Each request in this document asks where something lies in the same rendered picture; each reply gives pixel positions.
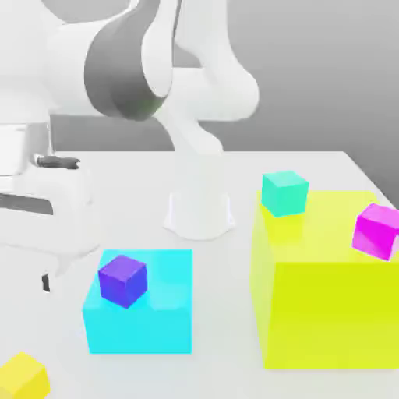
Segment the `small purple cube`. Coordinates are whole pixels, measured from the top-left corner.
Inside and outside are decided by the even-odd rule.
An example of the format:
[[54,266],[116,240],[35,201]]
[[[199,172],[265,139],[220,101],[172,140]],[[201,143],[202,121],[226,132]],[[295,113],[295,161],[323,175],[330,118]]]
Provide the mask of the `small purple cube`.
[[128,309],[148,289],[147,265],[119,255],[99,269],[101,296]]

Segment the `small yellow cube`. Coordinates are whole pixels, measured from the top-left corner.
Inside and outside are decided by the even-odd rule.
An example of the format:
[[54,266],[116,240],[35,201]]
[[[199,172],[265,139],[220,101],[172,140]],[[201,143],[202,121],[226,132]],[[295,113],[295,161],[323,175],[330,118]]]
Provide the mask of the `small yellow cube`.
[[51,386],[45,366],[20,352],[0,367],[0,399],[45,399]]

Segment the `large cyan box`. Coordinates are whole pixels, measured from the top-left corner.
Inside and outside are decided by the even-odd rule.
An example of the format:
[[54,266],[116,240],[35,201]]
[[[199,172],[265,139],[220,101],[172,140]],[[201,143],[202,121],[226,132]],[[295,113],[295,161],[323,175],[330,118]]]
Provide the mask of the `large cyan box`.
[[192,352],[192,250],[106,249],[98,268],[116,256],[147,265],[148,290],[129,308],[101,296],[94,277],[82,313],[91,354]]

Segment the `large yellow-green box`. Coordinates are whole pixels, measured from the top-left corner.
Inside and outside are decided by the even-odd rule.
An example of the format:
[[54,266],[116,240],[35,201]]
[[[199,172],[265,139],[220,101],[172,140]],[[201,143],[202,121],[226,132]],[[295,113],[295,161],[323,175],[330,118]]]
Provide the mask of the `large yellow-green box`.
[[256,203],[249,275],[266,369],[399,369],[399,253],[353,249],[370,191],[312,191],[306,211]]

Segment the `small magenta cube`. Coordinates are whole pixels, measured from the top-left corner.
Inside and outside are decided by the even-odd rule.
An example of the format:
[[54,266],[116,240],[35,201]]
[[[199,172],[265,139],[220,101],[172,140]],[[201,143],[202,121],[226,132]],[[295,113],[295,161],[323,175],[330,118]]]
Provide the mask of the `small magenta cube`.
[[399,210],[370,203],[358,216],[351,246],[358,251],[389,261],[399,237]]

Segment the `small teal cube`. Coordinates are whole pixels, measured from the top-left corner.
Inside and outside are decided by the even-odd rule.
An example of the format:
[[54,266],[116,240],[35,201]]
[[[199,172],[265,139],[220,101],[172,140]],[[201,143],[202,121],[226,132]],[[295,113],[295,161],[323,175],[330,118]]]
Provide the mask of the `small teal cube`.
[[263,174],[261,203],[275,217],[303,214],[309,182],[294,171]]

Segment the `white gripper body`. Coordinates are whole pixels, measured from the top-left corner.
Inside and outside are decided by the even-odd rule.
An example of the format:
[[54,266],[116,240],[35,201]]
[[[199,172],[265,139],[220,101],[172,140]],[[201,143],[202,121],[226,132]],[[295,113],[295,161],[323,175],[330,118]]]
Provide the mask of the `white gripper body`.
[[27,169],[0,177],[0,203],[12,196],[47,200],[51,214],[0,207],[0,244],[65,256],[99,245],[101,228],[85,169]]

